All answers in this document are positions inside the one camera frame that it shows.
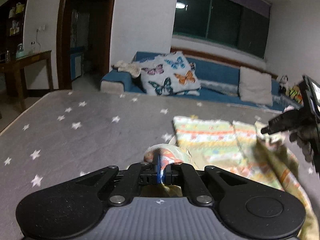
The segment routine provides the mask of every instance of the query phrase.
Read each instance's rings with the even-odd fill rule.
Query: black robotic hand
[[[296,141],[307,162],[320,172],[320,85],[308,76],[299,84],[303,107],[276,116],[261,133],[291,131],[290,141]]]
[[[290,142],[297,142],[297,145],[301,148],[306,162],[311,163],[314,157],[314,151],[311,147],[310,140],[318,140],[319,138],[320,124],[318,129],[315,125],[302,126],[295,131],[291,132],[289,136]]]

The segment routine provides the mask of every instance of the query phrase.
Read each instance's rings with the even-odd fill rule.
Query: bed
[[[21,239],[15,208],[26,195],[116,164],[140,162],[148,147],[168,143],[174,116],[254,124],[279,112],[186,98],[56,91],[0,134],[0,239]],[[302,153],[296,151],[301,159]],[[301,179],[319,215],[320,183],[302,164]]]

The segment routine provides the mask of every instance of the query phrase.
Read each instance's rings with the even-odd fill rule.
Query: window
[[[269,18],[230,0],[177,0],[173,34],[208,40],[264,57]]]

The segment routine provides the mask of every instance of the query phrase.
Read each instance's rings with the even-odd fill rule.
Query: gray gripper base
[[[186,197],[136,197],[127,206],[110,208],[95,228],[75,239],[247,240],[226,229],[211,209],[196,207]]]

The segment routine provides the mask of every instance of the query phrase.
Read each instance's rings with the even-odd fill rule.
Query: wooden door frame
[[[60,0],[59,11],[58,11],[58,22],[57,22],[57,75],[59,89],[71,89],[71,78],[70,67],[63,67],[63,56],[62,56],[62,36],[63,36],[63,16],[65,11],[67,0]],[[111,28],[112,28],[112,16],[115,0],[109,0],[108,2],[108,20],[106,25],[106,53],[105,53],[105,63],[103,74],[109,72],[109,62],[110,62],[110,43],[111,43]]]

